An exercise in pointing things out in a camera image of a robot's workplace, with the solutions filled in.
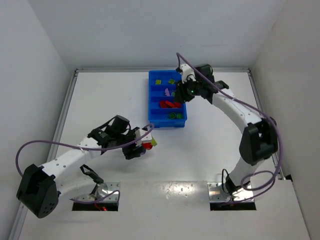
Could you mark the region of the purple base lego brick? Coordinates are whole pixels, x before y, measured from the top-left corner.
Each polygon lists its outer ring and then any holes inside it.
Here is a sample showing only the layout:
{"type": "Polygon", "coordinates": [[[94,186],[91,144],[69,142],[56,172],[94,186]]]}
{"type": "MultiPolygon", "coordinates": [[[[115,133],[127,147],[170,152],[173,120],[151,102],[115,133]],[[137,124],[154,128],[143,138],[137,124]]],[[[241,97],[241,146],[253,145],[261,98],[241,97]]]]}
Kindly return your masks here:
{"type": "Polygon", "coordinates": [[[168,88],[166,88],[166,89],[164,90],[164,95],[165,95],[166,97],[170,97],[170,96],[171,96],[170,91],[169,91],[168,88]]]}

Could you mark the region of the yellow-green lego brick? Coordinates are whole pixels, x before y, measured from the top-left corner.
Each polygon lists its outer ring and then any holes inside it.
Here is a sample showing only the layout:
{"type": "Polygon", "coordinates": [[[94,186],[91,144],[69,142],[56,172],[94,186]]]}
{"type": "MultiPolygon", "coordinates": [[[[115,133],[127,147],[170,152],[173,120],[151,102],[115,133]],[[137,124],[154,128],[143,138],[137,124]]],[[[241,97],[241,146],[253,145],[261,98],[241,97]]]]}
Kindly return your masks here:
{"type": "Polygon", "coordinates": [[[155,84],[158,86],[158,85],[161,85],[161,83],[162,83],[162,81],[160,80],[160,79],[157,79],[156,81],[155,81],[155,84]]]}

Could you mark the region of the red round lego brick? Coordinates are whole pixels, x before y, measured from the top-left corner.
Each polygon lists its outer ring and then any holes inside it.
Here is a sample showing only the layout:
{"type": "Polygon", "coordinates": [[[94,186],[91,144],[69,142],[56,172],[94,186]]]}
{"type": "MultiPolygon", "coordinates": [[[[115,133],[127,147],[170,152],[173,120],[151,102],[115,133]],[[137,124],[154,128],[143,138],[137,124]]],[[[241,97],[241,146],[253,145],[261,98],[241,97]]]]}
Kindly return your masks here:
{"type": "Polygon", "coordinates": [[[143,147],[146,149],[146,150],[151,150],[153,148],[153,145],[149,142],[149,143],[144,143],[143,144],[143,147]]]}

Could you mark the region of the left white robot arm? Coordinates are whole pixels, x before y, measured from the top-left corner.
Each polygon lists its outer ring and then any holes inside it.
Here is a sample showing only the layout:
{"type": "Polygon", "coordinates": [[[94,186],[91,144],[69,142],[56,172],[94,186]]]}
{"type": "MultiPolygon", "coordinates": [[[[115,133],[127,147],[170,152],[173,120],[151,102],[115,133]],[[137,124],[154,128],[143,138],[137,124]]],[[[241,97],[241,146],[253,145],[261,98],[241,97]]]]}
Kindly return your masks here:
{"type": "Polygon", "coordinates": [[[127,160],[140,157],[152,142],[153,128],[153,124],[132,128],[127,118],[114,116],[77,145],[65,144],[70,150],[63,155],[20,172],[17,199],[39,219],[51,214],[62,196],[93,210],[118,209],[119,188],[107,184],[88,163],[115,149],[121,149],[127,160]]]}

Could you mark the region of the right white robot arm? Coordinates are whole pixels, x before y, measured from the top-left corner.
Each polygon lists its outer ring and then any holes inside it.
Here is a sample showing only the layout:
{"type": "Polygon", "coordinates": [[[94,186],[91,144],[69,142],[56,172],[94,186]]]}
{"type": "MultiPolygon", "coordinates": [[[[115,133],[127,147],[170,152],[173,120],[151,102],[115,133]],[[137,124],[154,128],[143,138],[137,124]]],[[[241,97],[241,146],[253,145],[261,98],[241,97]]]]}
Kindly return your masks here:
{"type": "Polygon", "coordinates": [[[274,125],[237,102],[224,81],[215,81],[209,64],[196,68],[181,64],[176,71],[181,75],[181,80],[176,83],[175,102],[184,104],[200,96],[229,117],[242,134],[240,159],[221,187],[226,194],[232,195],[250,182],[251,176],[264,160],[277,152],[278,139],[274,125]]]}

